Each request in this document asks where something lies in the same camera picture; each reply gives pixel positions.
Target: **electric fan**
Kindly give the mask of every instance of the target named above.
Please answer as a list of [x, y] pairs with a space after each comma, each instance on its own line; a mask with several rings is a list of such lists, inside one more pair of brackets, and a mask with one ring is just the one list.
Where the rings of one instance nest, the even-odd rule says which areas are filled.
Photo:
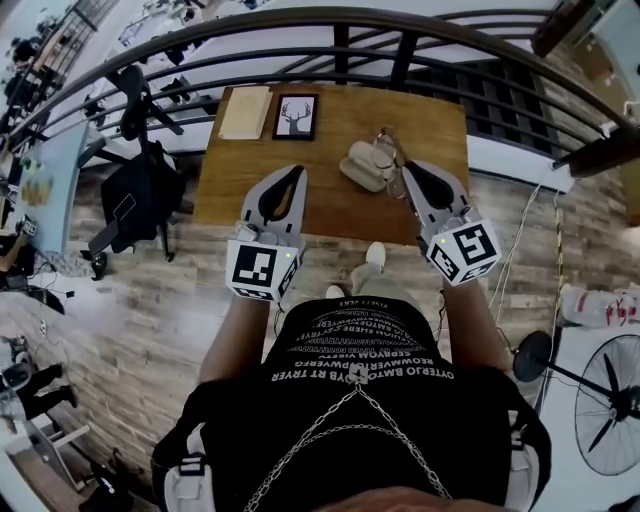
[[575, 404], [576, 440], [587, 465], [613, 476], [640, 462], [640, 336], [605, 342], [582, 377], [551, 362], [551, 338], [542, 331], [527, 336], [517, 351], [515, 377], [531, 382], [550, 368], [579, 383]]

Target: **white strap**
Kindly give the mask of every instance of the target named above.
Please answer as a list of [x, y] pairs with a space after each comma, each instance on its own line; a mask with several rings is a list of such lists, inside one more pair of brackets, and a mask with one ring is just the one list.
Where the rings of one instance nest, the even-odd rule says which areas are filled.
[[198, 425], [193, 432], [191, 432], [191, 434], [189, 434], [189, 437], [187, 437], [187, 452], [189, 454], [193, 454], [193, 453], [206, 453], [204, 451], [204, 443], [202, 442], [202, 436], [200, 435], [200, 431], [202, 430], [202, 427], [204, 427], [204, 423], [200, 423], [200, 425]]
[[215, 512], [211, 467], [204, 463], [200, 423], [187, 437], [189, 456], [164, 478], [164, 501], [168, 512]]
[[215, 512], [211, 468], [202, 466], [201, 475], [181, 475], [180, 469], [195, 470], [186, 464], [172, 468], [164, 479], [164, 501], [168, 512]]
[[505, 508], [528, 512], [533, 506], [539, 479], [540, 462], [536, 451], [526, 444], [521, 450], [512, 449]]

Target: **black and white marker cube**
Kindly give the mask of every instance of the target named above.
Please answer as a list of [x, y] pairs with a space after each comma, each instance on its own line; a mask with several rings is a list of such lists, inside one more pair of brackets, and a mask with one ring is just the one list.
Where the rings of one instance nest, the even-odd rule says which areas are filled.
[[241, 297], [280, 302], [300, 264], [296, 247], [229, 240], [226, 285]]
[[452, 285], [487, 274], [501, 253], [491, 222], [483, 219], [437, 233], [427, 256]]

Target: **black t-shirt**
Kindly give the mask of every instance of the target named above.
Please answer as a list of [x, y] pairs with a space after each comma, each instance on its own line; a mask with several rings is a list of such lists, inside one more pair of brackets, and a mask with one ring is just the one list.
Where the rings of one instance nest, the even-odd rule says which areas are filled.
[[[6, 256], [17, 240], [17, 236], [0, 236], [0, 256]], [[6, 288], [7, 277], [30, 276], [33, 274], [33, 263], [36, 251], [31, 245], [20, 248], [18, 257], [8, 272], [0, 272], [0, 290]]]
[[[522, 412], [543, 454], [542, 485], [548, 479], [548, 436], [515, 384], [492, 368], [457, 370], [440, 357], [418, 310], [404, 301], [366, 296], [297, 306], [258, 372], [199, 386], [156, 447], [156, 469], [179, 464], [186, 437], [206, 422], [201, 435], [216, 510], [242, 510], [314, 422], [354, 391], [354, 379], [418, 448], [453, 498], [504, 504], [512, 450], [509, 410]], [[258, 510], [313, 510], [396, 485], [438, 495], [372, 401], [356, 394], [327, 416], [308, 436], [313, 440], [282, 468]], [[157, 483], [163, 472], [155, 473]]]

